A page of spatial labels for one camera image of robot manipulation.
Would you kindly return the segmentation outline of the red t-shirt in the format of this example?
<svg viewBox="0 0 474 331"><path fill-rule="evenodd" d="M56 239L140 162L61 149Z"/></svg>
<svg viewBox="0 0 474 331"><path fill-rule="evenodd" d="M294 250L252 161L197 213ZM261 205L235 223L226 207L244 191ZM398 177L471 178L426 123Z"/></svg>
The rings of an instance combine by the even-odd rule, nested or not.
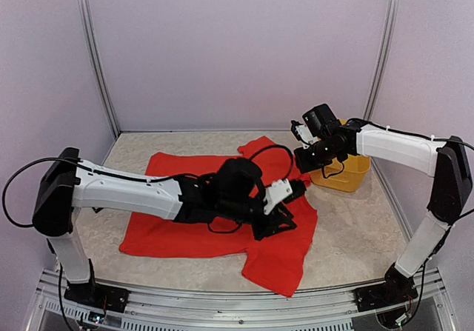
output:
<svg viewBox="0 0 474 331"><path fill-rule="evenodd" d="M203 175L215 172L233 156L174 156L158 152L151 156L146 175L169 176L179 173ZM282 149L261 153L255 163L270 184L290 168L290 159ZM256 241L251 227L223 218L206 224L179 224L143 213L132 213L120 253L152 258L215 258L245 253L241 274L248 281L285 297L292 297L304 274L304 260L313 242L318 221L317 210L302 196L285 204L293 214L297 228Z"/></svg>

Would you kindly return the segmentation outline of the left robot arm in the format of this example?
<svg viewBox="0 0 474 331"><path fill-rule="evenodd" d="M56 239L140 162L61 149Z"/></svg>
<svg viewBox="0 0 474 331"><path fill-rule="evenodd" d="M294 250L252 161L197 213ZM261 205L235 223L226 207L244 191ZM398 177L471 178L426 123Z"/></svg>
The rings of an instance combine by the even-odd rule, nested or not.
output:
<svg viewBox="0 0 474 331"><path fill-rule="evenodd" d="M263 238L295 228L283 202L293 193L290 180L270 185L263 172L247 158L230 158L214 173L178 173L156 177L111 170L79 158L74 147L58 157L40 158L17 170L49 162L39 183L30 226L47 238L67 282L89 305L104 297L94 281L93 265L85 255L74 222L84 208L144 213L184 224L210 224L221 217L248 224L253 237Z"/></svg>

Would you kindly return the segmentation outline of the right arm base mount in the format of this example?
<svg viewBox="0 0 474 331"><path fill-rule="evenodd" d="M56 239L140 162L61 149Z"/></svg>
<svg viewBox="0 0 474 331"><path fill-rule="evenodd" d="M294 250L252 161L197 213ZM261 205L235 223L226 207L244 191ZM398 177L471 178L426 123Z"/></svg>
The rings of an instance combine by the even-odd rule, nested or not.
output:
<svg viewBox="0 0 474 331"><path fill-rule="evenodd" d="M365 312L416 299L418 291L413 277L402 275L392 264L381 283L356 288L354 296L358 311Z"/></svg>

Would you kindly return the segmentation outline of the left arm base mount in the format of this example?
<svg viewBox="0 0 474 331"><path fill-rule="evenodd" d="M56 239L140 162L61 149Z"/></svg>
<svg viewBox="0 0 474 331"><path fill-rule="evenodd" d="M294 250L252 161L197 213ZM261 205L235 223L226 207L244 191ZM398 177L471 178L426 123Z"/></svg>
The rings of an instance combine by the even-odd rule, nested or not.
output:
<svg viewBox="0 0 474 331"><path fill-rule="evenodd" d="M92 261L89 261L90 277L87 282L73 283L67 280L64 297L68 301L101 309L104 312L124 313L130 291L122 287L100 284L96 281Z"/></svg>

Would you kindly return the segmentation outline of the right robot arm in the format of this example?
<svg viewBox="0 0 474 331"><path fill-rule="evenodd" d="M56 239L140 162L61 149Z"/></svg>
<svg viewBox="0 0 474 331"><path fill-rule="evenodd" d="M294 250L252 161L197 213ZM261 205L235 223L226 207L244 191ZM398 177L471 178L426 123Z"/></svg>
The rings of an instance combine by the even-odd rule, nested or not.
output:
<svg viewBox="0 0 474 331"><path fill-rule="evenodd" d="M451 228L469 213L464 207L473 190L466 150L457 136L439 138L408 133L362 118L341 122L327 104L320 104L292 121L290 129L302 146L295 149L297 168L303 173L323 170L334 160L350 156L378 158L400 164L432 178L427 213L403 253L393 265L395 275L381 284L379 298L396 303L407 293L405 279L442 247Z"/></svg>

